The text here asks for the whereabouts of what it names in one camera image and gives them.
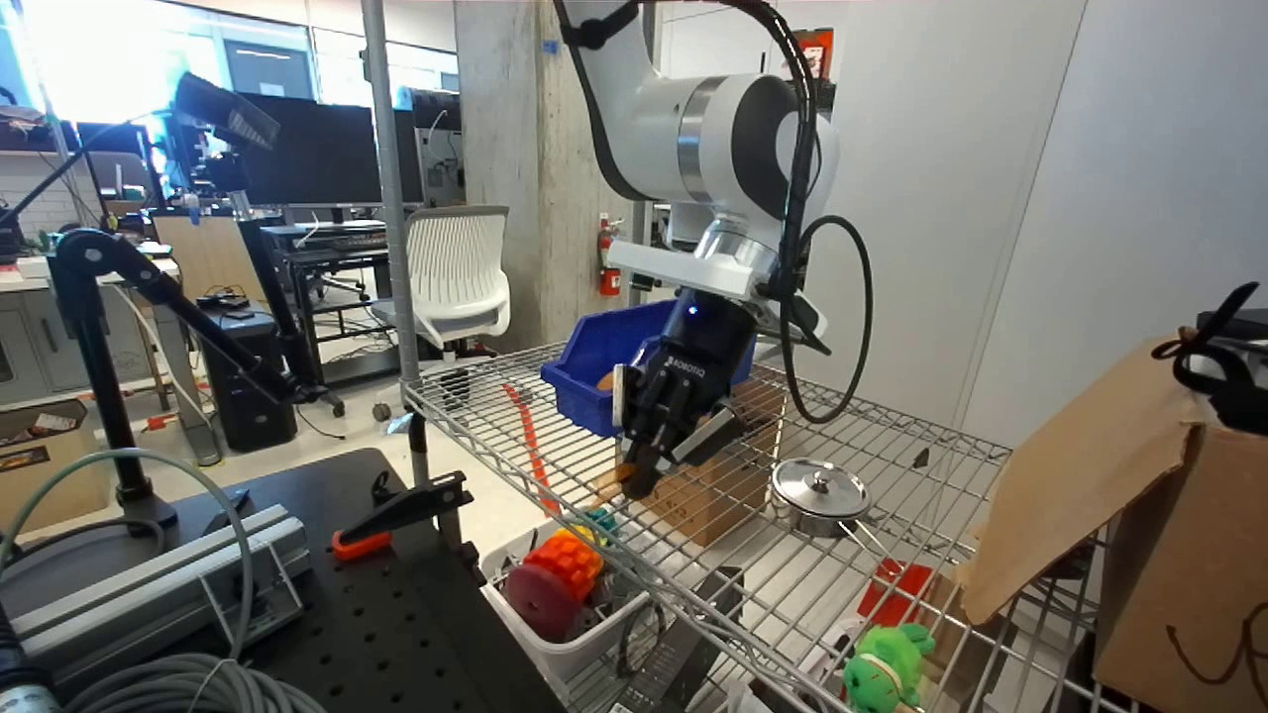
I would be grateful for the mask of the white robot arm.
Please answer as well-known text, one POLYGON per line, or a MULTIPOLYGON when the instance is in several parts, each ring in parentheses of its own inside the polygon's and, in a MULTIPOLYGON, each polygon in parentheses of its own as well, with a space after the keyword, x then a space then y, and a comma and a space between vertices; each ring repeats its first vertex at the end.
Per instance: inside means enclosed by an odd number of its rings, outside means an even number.
POLYGON ((653 0, 551 0, 606 186, 660 202, 691 249, 619 240, 611 261, 677 290, 664 329, 619 368, 619 487, 653 491, 727 408, 761 329, 825 351, 804 297, 804 215, 825 168, 814 80, 769 0, 721 0, 769 30, 784 75, 664 75, 640 16, 653 0))

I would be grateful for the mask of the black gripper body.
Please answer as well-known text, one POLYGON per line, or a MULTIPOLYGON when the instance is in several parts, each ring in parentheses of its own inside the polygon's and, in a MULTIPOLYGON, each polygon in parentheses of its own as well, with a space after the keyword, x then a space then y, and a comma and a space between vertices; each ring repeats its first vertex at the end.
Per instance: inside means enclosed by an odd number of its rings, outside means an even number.
POLYGON ((624 404, 640 381, 656 388, 653 420, 660 432, 690 432, 711 411, 751 362, 756 319, 750 310, 684 290, 670 319, 631 362, 624 404))

